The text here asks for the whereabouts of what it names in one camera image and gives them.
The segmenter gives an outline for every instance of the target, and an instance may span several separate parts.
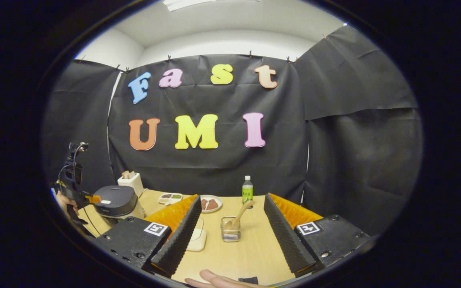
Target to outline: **pink letter i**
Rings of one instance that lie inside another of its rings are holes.
[[[247,122],[247,131],[249,138],[245,142],[247,147],[262,147],[266,145],[261,137],[261,119],[264,117],[262,113],[247,113],[243,115],[243,119]]]

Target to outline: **ceiling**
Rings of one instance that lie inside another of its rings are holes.
[[[218,30],[259,30],[312,42],[343,22],[301,0],[221,0],[170,12],[157,1],[115,26],[144,48],[180,36]]]

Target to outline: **white wall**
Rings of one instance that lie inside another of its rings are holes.
[[[249,54],[285,60],[300,57],[315,42],[295,36],[255,30],[220,30],[170,39],[143,51],[136,67],[172,58],[207,54]]]
[[[81,59],[84,56],[84,60],[112,67],[120,64],[119,69],[125,70],[126,67],[130,69],[136,67],[143,51],[143,46],[133,38],[112,28],[95,38],[79,52],[75,59]]]

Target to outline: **water bottle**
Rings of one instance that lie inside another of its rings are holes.
[[[250,176],[245,176],[245,182],[243,183],[241,191],[243,193],[243,204],[254,198],[254,185],[250,181]]]

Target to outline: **foam letter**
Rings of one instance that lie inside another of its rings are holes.
[[[181,76],[182,76],[182,70],[181,69],[170,69],[168,71],[165,71],[163,73],[163,78],[159,80],[159,86],[160,87],[179,87],[181,85]]]
[[[192,119],[189,116],[183,115],[175,118],[175,122],[179,124],[179,134],[177,143],[175,144],[176,149],[187,149],[188,143],[186,143],[186,137],[192,148],[197,146],[197,143],[202,137],[200,142],[200,148],[202,149],[214,149],[218,147],[218,143],[214,138],[214,123],[218,120],[218,116],[214,114],[206,114],[202,117],[197,127],[193,124]]]
[[[154,147],[154,144],[156,144],[156,127],[158,126],[158,123],[158,118],[147,120],[148,140],[147,142],[142,142],[140,141],[140,127],[143,124],[143,120],[129,121],[129,126],[131,127],[129,132],[129,142],[131,147],[139,151],[149,150]]]
[[[142,101],[145,97],[147,97],[147,89],[148,89],[148,81],[147,79],[150,78],[150,73],[145,72],[140,75],[135,80],[131,81],[128,87],[131,88],[133,92],[133,104],[137,104],[138,102]]]
[[[275,75],[277,72],[275,70],[270,70],[268,65],[257,67],[254,71],[259,73],[259,83],[262,87],[273,89],[277,86],[276,81],[271,81],[271,75]]]
[[[232,82],[232,66],[229,64],[216,64],[211,69],[211,82],[213,84],[229,84]]]
[[[261,137],[261,119],[264,117],[262,113],[247,113],[243,115],[243,119],[247,122],[247,131],[249,138],[245,142],[247,147],[262,147],[266,145]]]

